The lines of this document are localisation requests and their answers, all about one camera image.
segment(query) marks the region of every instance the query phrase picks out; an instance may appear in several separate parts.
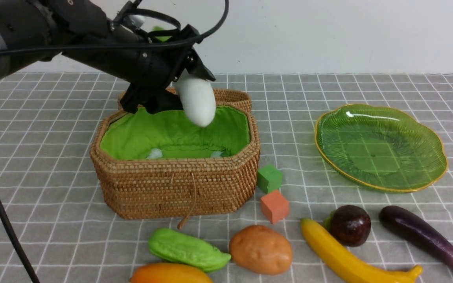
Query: green fabric lining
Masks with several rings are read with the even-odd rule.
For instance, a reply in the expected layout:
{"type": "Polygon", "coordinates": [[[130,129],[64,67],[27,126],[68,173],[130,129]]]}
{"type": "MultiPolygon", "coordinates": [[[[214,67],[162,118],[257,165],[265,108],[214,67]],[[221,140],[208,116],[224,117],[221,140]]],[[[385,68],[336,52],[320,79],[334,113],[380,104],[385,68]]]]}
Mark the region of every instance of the green fabric lining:
{"type": "Polygon", "coordinates": [[[117,160],[146,159],[152,149],[164,159],[209,158],[215,151],[233,156],[250,143],[248,119],[230,106],[218,106],[213,122],[194,125],[182,110],[149,114],[140,108],[111,123],[101,150],[117,160]]]}

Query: white object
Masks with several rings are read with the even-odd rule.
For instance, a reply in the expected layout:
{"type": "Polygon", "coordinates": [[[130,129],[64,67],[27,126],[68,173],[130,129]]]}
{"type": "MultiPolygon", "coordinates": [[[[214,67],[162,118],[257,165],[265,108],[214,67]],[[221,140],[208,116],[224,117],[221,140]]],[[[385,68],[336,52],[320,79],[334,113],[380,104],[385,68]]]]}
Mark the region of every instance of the white object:
{"type": "Polygon", "coordinates": [[[184,70],[173,86],[190,121],[199,127],[207,127],[216,114],[216,98],[210,82],[184,70]]]}
{"type": "Polygon", "coordinates": [[[161,149],[152,149],[151,152],[148,154],[148,157],[146,159],[157,159],[157,158],[162,158],[164,155],[162,154],[161,149]]]}
{"type": "Polygon", "coordinates": [[[221,151],[215,151],[215,152],[211,153],[211,158],[220,158],[222,154],[223,154],[223,152],[221,152],[221,151]]]}
{"type": "Polygon", "coordinates": [[[129,19],[131,20],[131,22],[133,22],[133,25],[138,28],[141,28],[142,25],[144,25],[144,21],[146,20],[144,16],[141,15],[130,15],[129,19]]]}

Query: white wall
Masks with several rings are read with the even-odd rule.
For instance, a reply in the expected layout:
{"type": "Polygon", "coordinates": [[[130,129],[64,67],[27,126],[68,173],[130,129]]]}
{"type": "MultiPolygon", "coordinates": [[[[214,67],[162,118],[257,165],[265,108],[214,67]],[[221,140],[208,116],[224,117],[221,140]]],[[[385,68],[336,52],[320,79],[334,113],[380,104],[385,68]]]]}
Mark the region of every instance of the white wall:
{"type": "MultiPolygon", "coordinates": [[[[125,0],[93,2],[112,18],[125,0]]],[[[219,20],[223,0],[140,7],[204,32],[219,20]]],[[[196,50],[216,74],[453,72],[453,0],[230,0],[223,27],[196,50]]],[[[93,69],[59,56],[25,70],[93,69]]]]}

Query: orange fruit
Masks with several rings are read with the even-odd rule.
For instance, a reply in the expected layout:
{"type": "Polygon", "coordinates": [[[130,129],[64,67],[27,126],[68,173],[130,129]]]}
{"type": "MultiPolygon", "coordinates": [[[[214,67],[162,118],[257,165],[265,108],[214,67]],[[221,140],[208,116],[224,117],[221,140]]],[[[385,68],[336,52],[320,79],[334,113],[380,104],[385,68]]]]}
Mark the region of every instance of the orange fruit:
{"type": "Polygon", "coordinates": [[[214,283],[200,269],[180,263],[153,263],[138,268],[131,283],[214,283]]]}

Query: green plate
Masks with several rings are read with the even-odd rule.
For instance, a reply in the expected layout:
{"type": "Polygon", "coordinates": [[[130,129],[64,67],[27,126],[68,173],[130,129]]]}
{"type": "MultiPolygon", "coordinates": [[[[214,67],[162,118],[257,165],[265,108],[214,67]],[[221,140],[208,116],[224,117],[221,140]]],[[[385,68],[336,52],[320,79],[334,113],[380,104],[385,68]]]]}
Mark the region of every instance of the green plate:
{"type": "Polygon", "coordinates": [[[414,192],[438,181],[448,162],[440,138],[408,114],[348,104],[316,124],[321,156],[342,176],[386,192],[414,192]]]}

